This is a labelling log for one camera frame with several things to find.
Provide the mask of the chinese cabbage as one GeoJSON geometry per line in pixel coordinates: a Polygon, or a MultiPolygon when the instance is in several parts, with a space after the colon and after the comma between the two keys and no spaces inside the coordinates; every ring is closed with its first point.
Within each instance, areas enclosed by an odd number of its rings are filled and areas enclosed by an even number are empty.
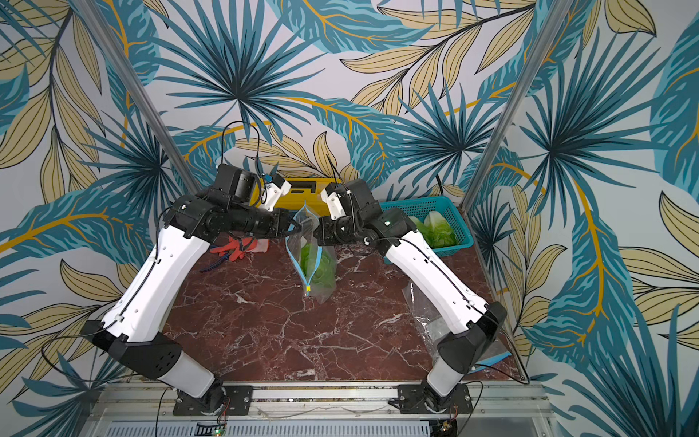
{"type": "Polygon", "coordinates": [[[418,231],[420,231],[420,233],[422,233],[424,238],[427,238],[429,236],[430,230],[424,223],[422,223],[419,219],[413,216],[409,216],[409,219],[415,224],[416,228],[418,229],[418,231]]]}
{"type": "Polygon", "coordinates": [[[433,249],[456,246],[459,241],[446,218],[438,211],[431,211],[425,218],[424,236],[433,249]]]}
{"type": "Polygon", "coordinates": [[[306,243],[301,249],[300,266],[311,290],[333,291],[336,287],[337,257],[333,247],[306,243]]]}

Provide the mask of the clear zipper bag blue seal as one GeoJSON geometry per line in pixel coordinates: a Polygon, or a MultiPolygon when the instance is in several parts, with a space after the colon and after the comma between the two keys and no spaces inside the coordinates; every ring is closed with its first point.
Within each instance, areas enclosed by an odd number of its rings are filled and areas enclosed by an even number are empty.
{"type": "Polygon", "coordinates": [[[304,296],[322,304],[336,290],[337,257],[333,247],[320,245],[314,231],[320,229],[320,217],[305,204],[293,215],[292,234],[285,245],[300,276],[304,296]]]}

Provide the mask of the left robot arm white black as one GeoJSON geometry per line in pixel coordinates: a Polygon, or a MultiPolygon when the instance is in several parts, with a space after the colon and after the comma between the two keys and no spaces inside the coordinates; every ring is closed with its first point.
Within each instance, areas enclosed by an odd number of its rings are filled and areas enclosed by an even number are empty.
{"type": "Polygon", "coordinates": [[[135,373],[165,382],[212,408],[221,396],[215,375],[161,331],[169,307],[220,234],[238,231],[272,240],[299,230],[285,209],[253,208],[225,195],[183,196],[167,210],[156,246],[124,296],[102,320],[87,323],[81,335],[135,373]]]}

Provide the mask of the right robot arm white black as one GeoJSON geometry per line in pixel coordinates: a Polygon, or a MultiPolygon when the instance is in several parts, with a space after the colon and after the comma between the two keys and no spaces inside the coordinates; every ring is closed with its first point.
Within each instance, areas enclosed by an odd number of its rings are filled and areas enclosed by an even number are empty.
{"type": "Polygon", "coordinates": [[[381,210],[369,221],[358,215],[322,217],[314,236],[322,246],[372,247],[417,285],[450,329],[438,344],[439,358],[426,377],[427,393],[439,401],[449,397],[495,342],[507,316],[504,306],[487,302],[466,286],[399,209],[381,210]]]}

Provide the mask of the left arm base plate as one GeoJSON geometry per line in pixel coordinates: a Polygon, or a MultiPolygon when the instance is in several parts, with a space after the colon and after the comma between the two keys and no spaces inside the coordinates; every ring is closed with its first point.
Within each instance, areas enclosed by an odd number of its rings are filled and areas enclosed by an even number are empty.
{"type": "Polygon", "coordinates": [[[222,385],[215,382],[201,398],[177,390],[174,416],[246,416],[254,388],[250,385],[222,385]]]}

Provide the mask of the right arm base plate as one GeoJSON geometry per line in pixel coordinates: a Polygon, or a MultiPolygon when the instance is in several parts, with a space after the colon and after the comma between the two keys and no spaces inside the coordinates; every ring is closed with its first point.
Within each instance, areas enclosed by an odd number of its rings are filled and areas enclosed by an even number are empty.
{"type": "Polygon", "coordinates": [[[389,399],[388,404],[398,409],[401,414],[461,414],[473,411],[474,398],[466,384],[458,384],[444,397],[435,393],[426,382],[401,384],[397,390],[397,396],[389,399]]]}

